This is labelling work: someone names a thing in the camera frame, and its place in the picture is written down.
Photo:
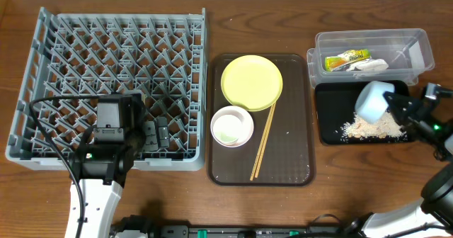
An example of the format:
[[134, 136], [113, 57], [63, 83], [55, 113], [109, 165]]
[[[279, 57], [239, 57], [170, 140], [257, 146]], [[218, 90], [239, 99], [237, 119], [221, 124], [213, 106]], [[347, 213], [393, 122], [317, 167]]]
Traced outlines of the white wrapper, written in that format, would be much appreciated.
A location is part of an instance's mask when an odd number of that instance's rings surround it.
[[364, 71], [364, 72], [380, 72], [389, 68], [389, 65], [383, 59], [364, 59], [362, 61], [353, 62], [347, 69], [350, 71]]

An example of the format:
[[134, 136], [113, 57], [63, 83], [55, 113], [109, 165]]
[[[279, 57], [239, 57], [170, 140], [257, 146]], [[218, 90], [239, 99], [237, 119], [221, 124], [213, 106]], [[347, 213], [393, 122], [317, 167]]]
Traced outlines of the rice and peanut scraps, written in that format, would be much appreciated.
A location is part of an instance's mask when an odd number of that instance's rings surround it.
[[406, 132], [401, 130], [401, 126], [397, 124], [390, 112], [385, 112], [383, 116], [375, 123], [368, 123], [358, 114], [354, 115], [351, 123], [346, 122], [341, 127], [343, 137], [369, 139], [369, 138], [400, 138], [406, 135]]

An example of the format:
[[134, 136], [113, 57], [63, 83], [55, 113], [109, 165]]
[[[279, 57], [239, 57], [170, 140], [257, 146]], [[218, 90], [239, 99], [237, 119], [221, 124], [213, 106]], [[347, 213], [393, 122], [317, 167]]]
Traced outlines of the orange green snack wrapper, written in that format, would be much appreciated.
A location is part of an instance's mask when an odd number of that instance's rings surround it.
[[333, 72], [338, 69], [362, 61], [371, 57], [371, 53], [367, 49], [362, 50], [347, 50], [336, 56], [326, 57], [324, 60], [324, 68], [327, 72]]

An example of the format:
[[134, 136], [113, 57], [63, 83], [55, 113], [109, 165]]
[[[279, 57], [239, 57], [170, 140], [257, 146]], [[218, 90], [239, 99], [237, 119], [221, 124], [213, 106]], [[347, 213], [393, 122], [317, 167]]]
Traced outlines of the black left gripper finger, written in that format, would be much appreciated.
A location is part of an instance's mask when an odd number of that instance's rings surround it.
[[168, 121], [165, 117], [160, 116], [156, 118], [156, 134], [158, 137], [158, 144], [160, 148], [169, 147], [169, 132]]
[[159, 149], [159, 145], [157, 142], [157, 132], [156, 132], [156, 125], [154, 121], [146, 121], [143, 124], [143, 131], [146, 135], [146, 141], [144, 144], [144, 151], [147, 152], [155, 152]]

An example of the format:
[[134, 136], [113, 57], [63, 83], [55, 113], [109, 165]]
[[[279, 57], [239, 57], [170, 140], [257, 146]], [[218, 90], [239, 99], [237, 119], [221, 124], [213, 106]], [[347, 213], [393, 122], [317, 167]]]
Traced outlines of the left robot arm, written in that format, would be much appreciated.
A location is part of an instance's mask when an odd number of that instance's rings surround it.
[[100, 96], [97, 121], [82, 134], [69, 163], [77, 182], [70, 188], [71, 210], [66, 237], [157, 237], [151, 220], [130, 215], [113, 224], [127, 172], [142, 152], [170, 144], [168, 122], [146, 119], [140, 93]]

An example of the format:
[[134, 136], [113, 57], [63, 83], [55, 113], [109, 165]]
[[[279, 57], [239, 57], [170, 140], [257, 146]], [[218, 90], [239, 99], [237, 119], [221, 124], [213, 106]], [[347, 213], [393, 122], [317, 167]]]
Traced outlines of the translucent white cup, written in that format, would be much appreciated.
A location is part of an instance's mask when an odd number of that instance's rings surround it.
[[231, 145], [240, 138], [242, 122], [235, 115], [222, 115], [215, 120], [212, 131], [214, 137], [224, 145]]

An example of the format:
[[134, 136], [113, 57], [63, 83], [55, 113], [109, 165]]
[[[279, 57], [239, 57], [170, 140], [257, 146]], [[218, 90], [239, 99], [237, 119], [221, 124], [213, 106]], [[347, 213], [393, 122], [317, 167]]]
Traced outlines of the pink bowl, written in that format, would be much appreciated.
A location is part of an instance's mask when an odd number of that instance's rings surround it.
[[[218, 117], [222, 116], [222, 115], [235, 115], [242, 122], [241, 136], [237, 140], [237, 142], [235, 142], [233, 144], [222, 144], [214, 137], [214, 133], [212, 131], [213, 124], [214, 124], [215, 120], [218, 119]], [[210, 123], [210, 132], [211, 132], [214, 140], [216, 142], [218, 142], [221, 146], [224, 146], [224, 147], [240, 147], [241, 145], [244, 145], [245, 143], [247, 143], [247, 141], [249, 141], [251, 139], [253, 131], [254, 131], [254, 123], [253, 123], [251, 114], [248, 111], [246, 111], [245, 109], [240, 108], [238, 106], [226, 106], [226, 107], [219, 109], [213, 115], [213, 117], [211, 119], [211, 123]]]

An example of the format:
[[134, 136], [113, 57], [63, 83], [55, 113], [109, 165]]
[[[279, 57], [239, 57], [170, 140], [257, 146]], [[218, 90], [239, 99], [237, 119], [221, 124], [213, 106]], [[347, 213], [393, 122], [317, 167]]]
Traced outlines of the light blue bowl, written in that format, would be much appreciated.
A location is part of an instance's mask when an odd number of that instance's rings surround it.
[[386, 112], [388, 103], [384, 93], [395, 91], [395, 86], [382, 81], [371, 81], [360, 92], [355, 103], [355, 112], [369, 124], [376, 123]]

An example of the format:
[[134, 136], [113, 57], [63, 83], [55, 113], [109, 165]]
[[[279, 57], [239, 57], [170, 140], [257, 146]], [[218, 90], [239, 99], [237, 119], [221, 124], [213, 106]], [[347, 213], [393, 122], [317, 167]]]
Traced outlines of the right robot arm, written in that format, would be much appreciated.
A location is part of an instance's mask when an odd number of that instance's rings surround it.
[[434, 147], [434, 156], [447, 162], [423, 187], [421, 199], [404, 208], [370, 213], [352, 221], [343, 233], [353, 237], [449, 237], [452, 235], [452, 120], [445, 122], [432, 112], [452, 90], [429, 83], [424, 96], [414, 98], [394, 92], [394, 85], [372, 81], [357, 98], [355, 112], [376, 121], [385, 111], [412, 138]]

